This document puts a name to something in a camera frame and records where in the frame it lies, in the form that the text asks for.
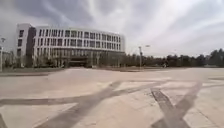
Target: blue sky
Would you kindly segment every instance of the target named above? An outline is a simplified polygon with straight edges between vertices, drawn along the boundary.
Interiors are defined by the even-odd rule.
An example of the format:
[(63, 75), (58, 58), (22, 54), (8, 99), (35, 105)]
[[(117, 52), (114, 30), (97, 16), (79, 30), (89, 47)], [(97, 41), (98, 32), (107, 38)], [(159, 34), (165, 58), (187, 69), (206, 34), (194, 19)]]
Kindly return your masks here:
[(16, 25), (70, 26), (116, 32), (126, 52), (198, 55), (224, 47), (223, 0), (0, 0), (0, 35), (15, 45)]

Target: building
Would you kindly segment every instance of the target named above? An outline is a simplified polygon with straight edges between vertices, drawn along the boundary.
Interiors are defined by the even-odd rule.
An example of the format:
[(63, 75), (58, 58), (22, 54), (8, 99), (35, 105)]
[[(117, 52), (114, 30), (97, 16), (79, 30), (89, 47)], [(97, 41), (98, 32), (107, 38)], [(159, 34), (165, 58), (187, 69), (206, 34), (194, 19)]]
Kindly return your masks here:
[(125, 53), (122, 35), (91, 29), (17, 25), (16, 55), (22, 66), (119, 66)]

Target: pole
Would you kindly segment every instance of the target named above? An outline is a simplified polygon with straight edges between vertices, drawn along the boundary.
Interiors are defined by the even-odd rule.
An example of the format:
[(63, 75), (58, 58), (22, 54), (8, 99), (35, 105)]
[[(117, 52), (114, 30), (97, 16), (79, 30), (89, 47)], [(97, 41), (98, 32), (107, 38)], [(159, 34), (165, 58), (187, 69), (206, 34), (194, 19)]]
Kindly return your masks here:
[(139, 69), (141, 70), (142, 67), (142, 47), (139, 47)]
[(1, 69), (0, 69), (1, 72), (2, 72), (2, 52), (3, 52), (3, 47), (1, 47)]

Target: stone pavement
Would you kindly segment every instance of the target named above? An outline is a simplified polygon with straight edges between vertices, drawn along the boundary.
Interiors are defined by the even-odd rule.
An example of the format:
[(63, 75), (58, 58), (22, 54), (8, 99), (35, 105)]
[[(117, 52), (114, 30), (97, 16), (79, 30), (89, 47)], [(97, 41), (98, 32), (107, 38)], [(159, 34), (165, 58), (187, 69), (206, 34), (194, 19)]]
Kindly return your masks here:
[(0, 128), (224, 128), (223, 71), (0, 78)]

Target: lamp post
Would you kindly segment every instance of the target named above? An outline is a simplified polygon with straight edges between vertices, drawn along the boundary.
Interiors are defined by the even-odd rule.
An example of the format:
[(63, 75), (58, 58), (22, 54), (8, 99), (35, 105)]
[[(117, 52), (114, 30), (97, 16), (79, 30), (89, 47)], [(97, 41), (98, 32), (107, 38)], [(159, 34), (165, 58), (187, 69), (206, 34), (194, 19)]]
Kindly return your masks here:
[[(5, 38), (1, 38), (1, 43), (4, 43), (5, 42)], [(2, 72), (2, 55), (3, 55), (3, 46), (0, 46), (0, 50), (1, 50), (1, 63), (0, 63), (0, 65), (1, 65), (1, 68), (0, 68), (0, 72)]]
[(141, 68), (142, 68), (142, 54), (143, 53), (142, 53), (142, 47), (139, 46), (138, 48), (139, 48), (139, 55), (140, 55), (140, 57), (139, 57), (139, 69), (141, 70)]

